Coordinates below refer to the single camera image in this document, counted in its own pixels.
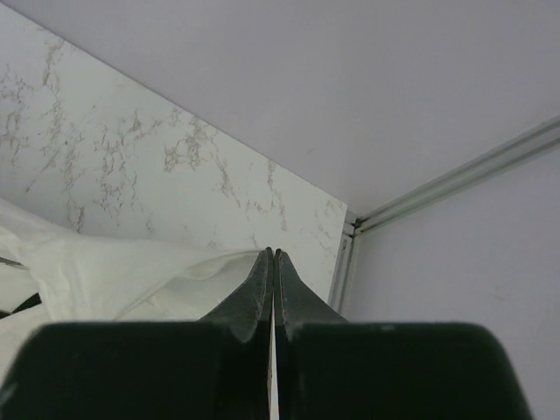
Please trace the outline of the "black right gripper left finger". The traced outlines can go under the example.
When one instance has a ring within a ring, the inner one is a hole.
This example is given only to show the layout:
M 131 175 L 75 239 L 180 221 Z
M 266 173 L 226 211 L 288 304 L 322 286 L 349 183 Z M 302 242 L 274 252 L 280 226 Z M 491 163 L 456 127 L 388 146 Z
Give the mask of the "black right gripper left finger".
M 224 330 L 215 419 L 269 419 L 273 251 L 261 251 L 247 278 L 199 321 Z

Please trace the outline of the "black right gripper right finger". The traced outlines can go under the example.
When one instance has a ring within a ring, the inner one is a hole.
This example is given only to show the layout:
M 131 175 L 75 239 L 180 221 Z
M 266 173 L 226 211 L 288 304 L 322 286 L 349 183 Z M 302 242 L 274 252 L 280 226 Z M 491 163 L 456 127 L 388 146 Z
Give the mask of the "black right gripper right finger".
M 292 419 L 298 375 L 294 354 L 297 329 L 345 324 L 347 320 L 305 284 L 287 252 L 277 249 L 273 265 L 278 415 Z

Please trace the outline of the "white t shirt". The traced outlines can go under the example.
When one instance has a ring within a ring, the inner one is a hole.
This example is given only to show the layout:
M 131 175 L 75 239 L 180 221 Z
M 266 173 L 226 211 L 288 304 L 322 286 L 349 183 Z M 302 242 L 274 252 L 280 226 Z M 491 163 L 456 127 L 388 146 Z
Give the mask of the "white t shirt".
M 3 318 L 21 339 L 4 419 L 215 419 L 224 330 L 200 319 L 258 250 L 215 251 L 76 234 L 1 205 L 1 260 L 38 299 Z

